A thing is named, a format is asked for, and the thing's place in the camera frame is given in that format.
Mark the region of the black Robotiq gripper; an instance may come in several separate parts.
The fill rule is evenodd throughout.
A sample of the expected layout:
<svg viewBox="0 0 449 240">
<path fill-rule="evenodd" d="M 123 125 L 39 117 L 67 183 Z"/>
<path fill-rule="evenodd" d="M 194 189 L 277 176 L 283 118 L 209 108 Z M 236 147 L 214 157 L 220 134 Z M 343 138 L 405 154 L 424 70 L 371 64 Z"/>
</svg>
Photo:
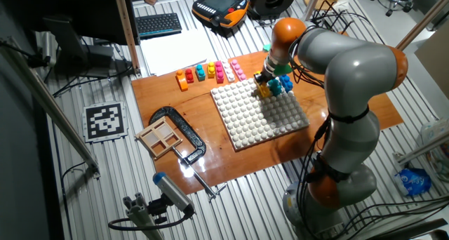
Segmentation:
<svg viewBox="0 0 449 240">
<path fill-rule="evenodd" d="M 262 83 L 266 83 L 266 86 L 268 88 L 272 87 L 273 81 L 272 79 L 276 78 L 276 75 L 274 74 L 275 69 L 272 69 L 270 67 L 266 68 L 263 67 L 262 71 L 260 73 L 254 73 L 254 82 L 260 86 Z"/>
</svg>

